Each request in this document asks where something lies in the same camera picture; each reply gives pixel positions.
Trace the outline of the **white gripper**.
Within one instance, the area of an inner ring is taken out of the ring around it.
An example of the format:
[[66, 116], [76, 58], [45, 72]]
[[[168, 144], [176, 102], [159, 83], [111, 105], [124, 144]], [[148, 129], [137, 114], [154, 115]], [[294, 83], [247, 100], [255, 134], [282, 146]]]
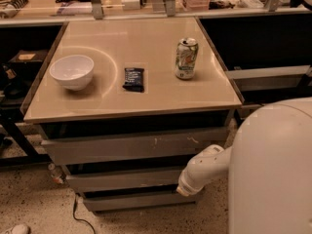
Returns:
[[183, 170], [178, 178], [176, 192], [184, 197], [188, 197], [199, 193], [203, 188], [203, 184], [197, 183], [186, 170]]

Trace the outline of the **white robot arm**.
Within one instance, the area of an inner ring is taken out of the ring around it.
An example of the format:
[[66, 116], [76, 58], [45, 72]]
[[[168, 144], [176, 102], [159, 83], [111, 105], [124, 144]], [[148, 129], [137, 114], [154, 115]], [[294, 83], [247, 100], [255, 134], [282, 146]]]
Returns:
[[195, 195], [223, 174], [229, 234], [312, 234], [312, 98], [256, 110], [230, 147], [213, 144], [190, 159], [176, 191]]

